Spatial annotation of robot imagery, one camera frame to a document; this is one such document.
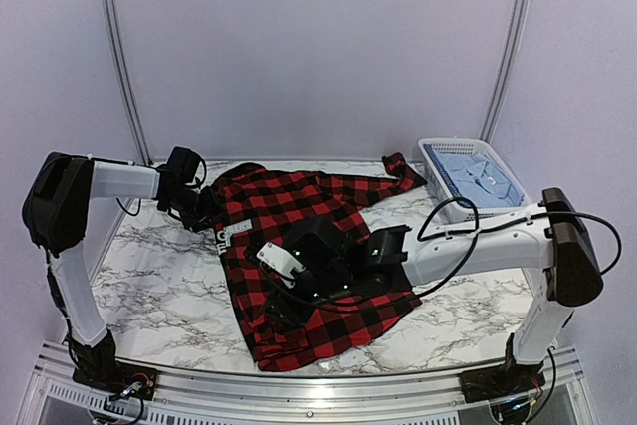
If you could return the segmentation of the red black plaid shirt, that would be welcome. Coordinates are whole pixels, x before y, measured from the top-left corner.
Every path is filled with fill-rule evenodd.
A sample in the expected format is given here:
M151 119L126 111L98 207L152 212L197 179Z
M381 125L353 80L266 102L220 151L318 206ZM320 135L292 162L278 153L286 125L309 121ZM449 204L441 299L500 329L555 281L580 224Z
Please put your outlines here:
M212 184L214 232L233 311L263 371L292 371L367 345L419 299L402 268L403 226L362 210L423 187L395 153L381 177L243 163Z

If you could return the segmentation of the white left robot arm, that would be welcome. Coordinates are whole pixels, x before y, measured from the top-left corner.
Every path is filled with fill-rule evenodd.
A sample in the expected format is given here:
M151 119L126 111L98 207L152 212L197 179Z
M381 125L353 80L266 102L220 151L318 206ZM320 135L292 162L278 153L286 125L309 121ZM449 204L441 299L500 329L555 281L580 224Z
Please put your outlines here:
M196 177L204 167L199 154L179 146L156 167L61 152L47 156L27 194L22 217L32 242L45 251L76 343L94 348L107 336L84 256L91 201L153 200L159 211L186 230L199 232L212 226L218 209L211 188Z

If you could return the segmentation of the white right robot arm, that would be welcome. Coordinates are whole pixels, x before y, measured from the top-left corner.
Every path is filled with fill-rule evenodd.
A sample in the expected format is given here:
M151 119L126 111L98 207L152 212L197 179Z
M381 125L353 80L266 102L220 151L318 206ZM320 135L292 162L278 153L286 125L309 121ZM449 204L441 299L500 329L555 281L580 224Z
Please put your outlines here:
M316 313L337 319L399 318L452 279L512 269L530 270L531 306L507 344L493 375L504 393L531 378L532 366L574 310L602 292L603 271L586 221L559 188L539 202L507 214L433 228L424 223L374 231L355 242L323 218L295 226L283 245L265 243L258 266L274 283L269 311L300 326Z

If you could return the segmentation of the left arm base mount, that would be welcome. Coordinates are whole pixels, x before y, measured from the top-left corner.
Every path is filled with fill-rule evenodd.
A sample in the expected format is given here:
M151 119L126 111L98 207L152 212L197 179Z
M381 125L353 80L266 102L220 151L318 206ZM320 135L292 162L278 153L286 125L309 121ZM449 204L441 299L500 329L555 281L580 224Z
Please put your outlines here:
M69 336L68 351L75 370L73 380L81 385L122 394L135 383L141 385L136 394L143 400L154 396L158 371L148 366L122 362L116 358L112 333L95 346L83 345Z

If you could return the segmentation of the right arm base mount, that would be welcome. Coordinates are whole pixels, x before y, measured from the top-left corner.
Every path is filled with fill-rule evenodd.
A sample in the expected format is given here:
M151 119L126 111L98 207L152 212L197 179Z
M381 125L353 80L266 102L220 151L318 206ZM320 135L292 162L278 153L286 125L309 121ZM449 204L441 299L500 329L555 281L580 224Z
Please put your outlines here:
M502 364L463 371L459 380L466 403L507 397L536 390L545 385L541 363L517 363L514 358L513 334L507 340L505 360Z

